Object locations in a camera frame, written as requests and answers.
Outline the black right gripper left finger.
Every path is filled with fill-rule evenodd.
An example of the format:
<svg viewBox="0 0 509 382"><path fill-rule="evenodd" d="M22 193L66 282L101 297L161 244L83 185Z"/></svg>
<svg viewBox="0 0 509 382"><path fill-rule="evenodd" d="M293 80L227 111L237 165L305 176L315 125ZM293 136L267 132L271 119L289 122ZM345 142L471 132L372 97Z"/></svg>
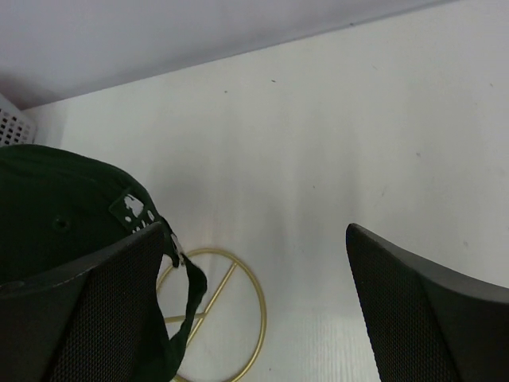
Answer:
<svg viewBox="0 0 509 382"><path fill-rule="evenodd" d="M128 381L161 262L154 223L90 255L1 286L3 381Z"/></svg>

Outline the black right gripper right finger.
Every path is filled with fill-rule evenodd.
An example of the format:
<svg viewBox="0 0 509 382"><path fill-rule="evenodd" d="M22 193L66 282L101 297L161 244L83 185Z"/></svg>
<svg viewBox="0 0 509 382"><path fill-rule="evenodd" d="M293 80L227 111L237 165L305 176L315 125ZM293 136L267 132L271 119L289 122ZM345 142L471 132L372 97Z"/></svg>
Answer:
<svg viewBox="0 0 509 382"><path fill-rule="evenodd" d="M382 381L506 381L508 290L350 224L346 249Z"/></svg>

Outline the dark green cap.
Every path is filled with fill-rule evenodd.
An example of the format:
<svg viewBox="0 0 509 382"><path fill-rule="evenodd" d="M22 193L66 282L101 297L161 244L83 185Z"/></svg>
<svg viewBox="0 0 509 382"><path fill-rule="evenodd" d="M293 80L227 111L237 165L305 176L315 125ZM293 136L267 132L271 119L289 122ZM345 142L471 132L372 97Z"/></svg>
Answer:
<svg viewBox="0 0 509 382"><path fill-rule="evenodd" d="M50 271L161 224L163 252L134 371L128 381L170 381L207 289L146 189L127 172L39 145L1 150L1 286Z"/></svg>

